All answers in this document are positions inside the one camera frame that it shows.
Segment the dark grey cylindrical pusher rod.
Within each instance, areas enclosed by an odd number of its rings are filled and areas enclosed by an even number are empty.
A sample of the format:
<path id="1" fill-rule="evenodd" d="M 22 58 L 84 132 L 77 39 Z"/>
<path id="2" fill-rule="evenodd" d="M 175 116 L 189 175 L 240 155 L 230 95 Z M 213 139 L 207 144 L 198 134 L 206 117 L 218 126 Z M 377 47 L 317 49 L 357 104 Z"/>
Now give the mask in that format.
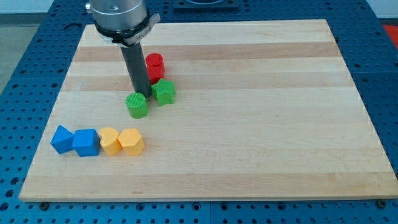
<path id="1" fill-rule="evenodd" d="M 150 97 L 152 95 L 152 88 L 141 44 L 137 43 L 132 47 L 121 47 L 121 52 L 134 91 L 143 94 L 145 98 Z"/>

